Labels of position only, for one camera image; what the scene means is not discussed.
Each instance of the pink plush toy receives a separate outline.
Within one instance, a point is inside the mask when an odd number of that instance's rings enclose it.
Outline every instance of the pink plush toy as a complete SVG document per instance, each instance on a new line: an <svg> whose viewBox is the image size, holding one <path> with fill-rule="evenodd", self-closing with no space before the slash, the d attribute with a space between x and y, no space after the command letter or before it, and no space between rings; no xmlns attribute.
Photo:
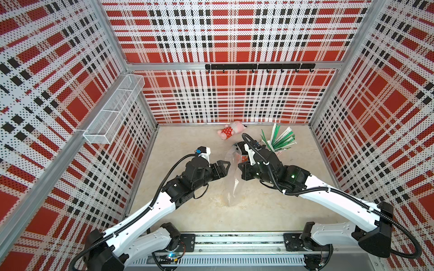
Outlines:
<svg viewBox="0 0 434 271"><path fill-rule="evenodd" d="M225 125L225 128L221 131L217 131L217 134L221 137L221 139L225 140L230 138L235 134L239 134L244 131L247 126L241 123L241 121L234 121L230 125Z"/></svg>

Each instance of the plastic bag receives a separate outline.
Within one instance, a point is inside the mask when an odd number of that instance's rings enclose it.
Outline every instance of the plastic bag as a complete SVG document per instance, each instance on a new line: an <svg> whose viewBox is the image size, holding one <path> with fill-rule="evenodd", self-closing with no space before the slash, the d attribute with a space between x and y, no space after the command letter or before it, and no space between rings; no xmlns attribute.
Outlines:
<svg viewBox="0 0 434 271"><path fill-rule="evenodd" d="M227 206L236 205L243 196L242 188L246 181L241 179L241 170L238 168L241 159L241 150L237 145L233 145L225 156L225 161L229 161L231 165L224 178L223 202Z"/></svg>

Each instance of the metal bracket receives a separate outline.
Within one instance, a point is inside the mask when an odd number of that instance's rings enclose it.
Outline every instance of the metal bracket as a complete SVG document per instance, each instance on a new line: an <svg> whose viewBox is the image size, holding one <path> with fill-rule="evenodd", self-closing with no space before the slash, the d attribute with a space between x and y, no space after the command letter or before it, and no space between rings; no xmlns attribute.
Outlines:
<svg viewBox="0 0 434 271"><path fill-rule="evenodd" d="M300 239L300 233L284 233L283 242L285 243L286 251L300 251L304 244Z"/></svg>
<svg viewBox="0 0 434 271"><path fill-rule="evenodd" d="M196 235L195 234L181 234L179 238L181 242L185 244L185 252L193 252L194 244L196 243ZM157 250L156 252L167 252L165 249ZM184 246L179 245L175 252L184 252Z"/></svg>

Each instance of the marble floor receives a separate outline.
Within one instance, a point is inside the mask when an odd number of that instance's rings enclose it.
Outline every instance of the marble floor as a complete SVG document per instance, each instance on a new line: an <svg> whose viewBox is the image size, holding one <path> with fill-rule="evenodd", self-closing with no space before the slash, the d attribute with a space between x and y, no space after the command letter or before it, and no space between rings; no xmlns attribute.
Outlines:
<svg viewBox="0 0 434 271"><path fill-rule="evenodd" d="M176 126L159 127L148 164L133 201L131 214L149 202L158 185L170 168L184 155L193 153L198 147L211 148L210 162L224 160L231 146L243 141L241 135L221 140L217 135L219 126ZM308 126L291 126L297 144L279 155L284 165L297 165L308 170L319 179L332 184L313 135ZM261 140L261 129L269 138L272 126L249 126L245 132L257 141ZM169 180L180 175L182 162L173 171ZM200 199L190 199L173 213L157 222L152 230L162 223L172 222L181 232L214 231L298 231L306 222L338 223L347 221L337 213L307 199L285 196L276 190L267 189L258 180L241 180L242 189L236 201L228 204L225 187L231 187L234 176L210 182L207 193ZM196 191L199 196L204 191Z"/></svg>

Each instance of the plaid pattern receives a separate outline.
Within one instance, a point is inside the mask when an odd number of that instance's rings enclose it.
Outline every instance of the plaid pattern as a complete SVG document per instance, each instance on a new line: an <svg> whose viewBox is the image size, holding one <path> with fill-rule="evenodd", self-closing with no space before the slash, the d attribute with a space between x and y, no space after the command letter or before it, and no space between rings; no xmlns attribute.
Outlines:
<svg viewBox="0 0 434 271"><path fill-rule="evenodd" d="M0 225L119 75L88 3L0 6Z"/></svg>
<svg viewBox="0 0 434 271"><path fill-rule="evenodd" d="M0 223L119 76L87 1L0 3ZM0 266L66 270L93 229L122 219L151 136L139 105L112 145L85 144Z"/></svg>
<svg viewBox="0 0 434 271"><path fill-rule="evenodd" d="M111 145L85 143L0 270L67 270L92 230L122 220L151 134L149 120L135 102Z"/></svg>
<svg viewBox="0 0 434 271"><path fill-rule="evenodd" d="M434 267L434 4L388 1L314 127L342 189L394 205L422 257L392 255L392 270ZM392 248L413 245L400 231Z"/></svg>
<svg viewBox="0 0 434 271"><path fill-rule="evenodd" d="M334 70L138 71L158 123L308 123Z"/></svg>
<svg viewBox="0 0 434 271"><path fill-rule="evenodd" d="M131 63L342 60L370 2L102 0Z"/></svg>

